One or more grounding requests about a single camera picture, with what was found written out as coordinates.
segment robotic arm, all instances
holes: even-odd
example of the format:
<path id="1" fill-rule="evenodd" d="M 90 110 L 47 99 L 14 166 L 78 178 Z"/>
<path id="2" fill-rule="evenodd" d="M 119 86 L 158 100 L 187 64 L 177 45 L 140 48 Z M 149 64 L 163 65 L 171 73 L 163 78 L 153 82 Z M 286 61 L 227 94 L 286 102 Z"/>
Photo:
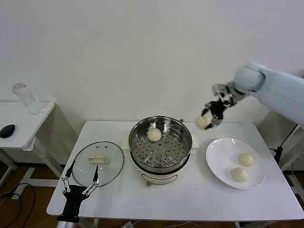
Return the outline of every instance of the robotic arm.
<path id="1" fill-rule="evenodd" d="M 81 202 L 89 198 L 90 194 L 98 187 L 98 165 L 95 169 L 92 184 L 89 187 L 70 185 L 68 180 L 71 177 L 74 164 L 75 161 L 67 169 L 65 176 L 60 178 L 63 189 L 62 194 L 67 201 L 62 214 L 57 218 L 57 228 L 77 228 Z"/>
<path id="2" fill-rule="evenodd" d="M 212 115 L 211 123 L 205 129 L 219 126 L 224 119 L 223 112 L 249 95 L 291 121 L 304 125 L 304 79 L 300 77 L 248 62 L 237 70 L 233 81 L 226 85 L 215 84 L 212 91 L 219 99 L 205 104 L 201 115 L 208 111 Z"/>

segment black mouse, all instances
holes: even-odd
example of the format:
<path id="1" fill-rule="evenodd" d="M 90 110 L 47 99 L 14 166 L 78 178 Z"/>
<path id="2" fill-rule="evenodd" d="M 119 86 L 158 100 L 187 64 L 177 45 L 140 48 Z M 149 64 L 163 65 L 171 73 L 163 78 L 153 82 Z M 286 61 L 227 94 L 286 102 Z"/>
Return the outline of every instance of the black mouse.
<path id="1" fill-rule="evenodd" d="M 14 124 L 10 124 L 3 127 L 0 131 L 0 138 L 4 139 L 10 137 L 13 134 L 14 130 L 15 130 Z"/>

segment steamed bun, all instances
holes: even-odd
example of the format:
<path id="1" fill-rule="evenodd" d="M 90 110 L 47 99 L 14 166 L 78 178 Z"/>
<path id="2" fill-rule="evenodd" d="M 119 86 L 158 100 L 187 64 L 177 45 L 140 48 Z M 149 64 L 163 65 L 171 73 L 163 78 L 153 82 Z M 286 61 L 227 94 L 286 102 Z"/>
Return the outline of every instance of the steamed bun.
<path id="1" fill-rule="evenodd" d="M 238 157 L 239 163 L 245 167 L 251 167 L 255 163 L 255 159 L 249 153 L 243 153 Z"/>
<path id="2" fill-rule="evenodd" d="M 195 119 L 195 125 L 201 130 L 204 130 L 209 124 L 210 120 L 206 116 L 198 116 Z"/>
<path id="3" fill-rule="evenodd" d="M 244 183 L 248 180 L 248 174 L 245 169 L 237 167 L 232 171 L 232 177 L 239 183 Z"/>
<path id="4" fill-rule="evenodd" d="M 151 128 L 148 130 L 147 137 L 152 142 L 157 142 L 161 139 L 162 132 L 157 128 Z"/>

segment glass bottle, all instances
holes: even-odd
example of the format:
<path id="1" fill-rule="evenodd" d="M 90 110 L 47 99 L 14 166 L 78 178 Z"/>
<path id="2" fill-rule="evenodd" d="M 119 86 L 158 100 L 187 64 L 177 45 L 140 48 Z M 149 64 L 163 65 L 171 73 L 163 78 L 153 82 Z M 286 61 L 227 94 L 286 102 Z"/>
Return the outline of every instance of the glass bottle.
<path id="1" fill-rule="evenodd" d="M 24 83 L 14 84 L 12 86 L 12 91 L 17 95 L 31 115 L 37 115 L 41 112 L 40 104 L 36 101 L 35 97 Z"/>

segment table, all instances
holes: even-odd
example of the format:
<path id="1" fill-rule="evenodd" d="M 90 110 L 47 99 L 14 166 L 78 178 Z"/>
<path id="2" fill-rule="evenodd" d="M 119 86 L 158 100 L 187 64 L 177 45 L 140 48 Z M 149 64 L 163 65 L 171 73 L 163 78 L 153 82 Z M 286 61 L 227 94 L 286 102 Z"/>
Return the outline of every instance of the table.
<path id="1" fill-rule="evenodd" d="M 26 112 L 26 109 L 21 102 L 0 102 L 0 128 L 8 124 L 15 124 L 16 126 L 12 136 L 5 139 L 0 138 L 0 160 L 9 167 L 5 175 L 0 180 L 0 184 L 4 182 L 11 170 L 17 169 L 17 166 L 3 150 L 27 150 L 26 147 L 28 147 L 29 144 L 33 144 L 37 147 L 36 151 L 40 159 L 47 164 L 58 177 L 60 177 L 63 170 L 62 167 L 40 143 L 38 138 L 35 137 L 36 132 L 54 109 L 55 105 L 53 102 L 41 102 L 40 104 L 42 105 L 41 113 L 30 115 Z M 29 179 L 34 170 L 35 168 L 29 168 L 24 178 Z M 16 193 L 22 194 L 24 188 L 25 185 L 19 186 Z"/>
<path id="2" fill-rule="evenodd" d="M 77 153 L 97 141 L 117 145 L 136 122 L 88 121 L 85 123 L 63 173 Z M 194 123 L 185 123 L 198 140 L 200 150 L 190 156 L 182 176 L 175 182 L 147 187 L 136 174 L 130 157 L 122 172 L 110 184 L 96 189 L 82 202 L 80 217 L 108 219 L 146 219 L 183 221 L 276 221 L 303 219 L 304 212 L 285 180 L 261 135 L 252 123 L 222 123 L 201 131 Z M 253 147 L 265 163 L 266 178 L 252 190 L 239 190 L 218 180 L 209 169 L 205 151 L 211 141 L 221 137 L 242 140 Z M 70 184 L 76 184 L 73 178 Z M 65 197 L 56 186 L 47 207 L 49 215 L 62 213 Z M 252 223 L 261 227 L 270 222 Z"/>

